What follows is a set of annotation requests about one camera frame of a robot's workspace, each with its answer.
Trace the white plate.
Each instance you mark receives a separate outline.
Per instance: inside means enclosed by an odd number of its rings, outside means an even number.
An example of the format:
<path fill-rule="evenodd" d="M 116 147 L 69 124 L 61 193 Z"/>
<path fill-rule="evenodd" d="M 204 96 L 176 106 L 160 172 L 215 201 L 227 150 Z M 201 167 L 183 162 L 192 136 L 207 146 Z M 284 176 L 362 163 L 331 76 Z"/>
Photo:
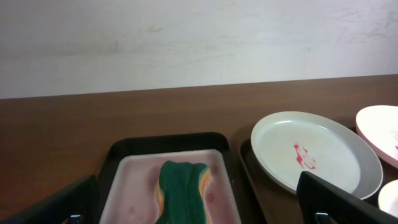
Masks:
<path fill-rule="evenodd" d="M 378 207 L 394 217 L 398 217 L 398 180 L 387 183 L 379 192 Z"/>

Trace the green yellow sponge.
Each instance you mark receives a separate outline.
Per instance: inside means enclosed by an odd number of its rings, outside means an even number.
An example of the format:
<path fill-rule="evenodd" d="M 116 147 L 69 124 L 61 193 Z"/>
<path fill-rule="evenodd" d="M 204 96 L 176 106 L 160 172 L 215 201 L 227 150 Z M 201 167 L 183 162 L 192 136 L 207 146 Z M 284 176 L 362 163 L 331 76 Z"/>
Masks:
<path fill-rule="evenodd" d="M 211 170 L 204 163 L 166 161 L 156 187 L 156 224 L 210 223 L 205 193 L 211 180 Z"/>

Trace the grey-green plate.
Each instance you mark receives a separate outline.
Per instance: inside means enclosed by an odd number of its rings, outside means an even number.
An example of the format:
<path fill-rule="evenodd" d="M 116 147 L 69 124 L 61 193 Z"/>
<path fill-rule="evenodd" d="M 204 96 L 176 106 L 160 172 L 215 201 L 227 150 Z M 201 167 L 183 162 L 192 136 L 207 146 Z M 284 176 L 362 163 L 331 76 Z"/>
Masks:
<path fill-rule="evenodd" d="M 293 194 L 304 171 L 362 200 L 382 185 L 382 165 L 371 147 L 354 131 L 316 114 L 267 115 L 253 127 L 251 146 L 262 170 Z"/>

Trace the pink plate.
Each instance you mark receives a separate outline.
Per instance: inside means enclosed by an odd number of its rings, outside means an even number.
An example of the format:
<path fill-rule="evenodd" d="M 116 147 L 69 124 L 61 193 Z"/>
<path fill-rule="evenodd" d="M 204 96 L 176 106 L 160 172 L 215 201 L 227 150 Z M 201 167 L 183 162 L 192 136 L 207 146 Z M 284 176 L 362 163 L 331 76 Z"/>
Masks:
<path fill-rule="evenodd" d="M 356 130 L 380 159 L 397 168 L 397 106 L 361 109 L 356 115 Z"/>

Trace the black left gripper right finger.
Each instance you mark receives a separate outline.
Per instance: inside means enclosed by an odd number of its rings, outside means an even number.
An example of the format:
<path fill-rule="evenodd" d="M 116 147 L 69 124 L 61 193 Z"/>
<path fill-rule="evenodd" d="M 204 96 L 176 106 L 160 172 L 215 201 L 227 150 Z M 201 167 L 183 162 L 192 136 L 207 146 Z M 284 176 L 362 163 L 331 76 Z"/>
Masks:
<path fill-rule="evenodd" d="M 397 218 L 315 174 L 300 174 L 296 195 L 305 223 L 397 223 Z"/>

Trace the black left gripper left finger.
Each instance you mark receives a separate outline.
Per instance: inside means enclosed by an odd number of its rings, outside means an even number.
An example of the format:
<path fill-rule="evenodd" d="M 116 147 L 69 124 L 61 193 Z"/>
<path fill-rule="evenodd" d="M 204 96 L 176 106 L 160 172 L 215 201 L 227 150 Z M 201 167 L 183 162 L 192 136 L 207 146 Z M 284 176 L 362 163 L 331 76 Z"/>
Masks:
<path fill-rule="evenodd" d="M 1 223 L 96 223 L 99 201 L 96 178 L 90 175 Z"/>

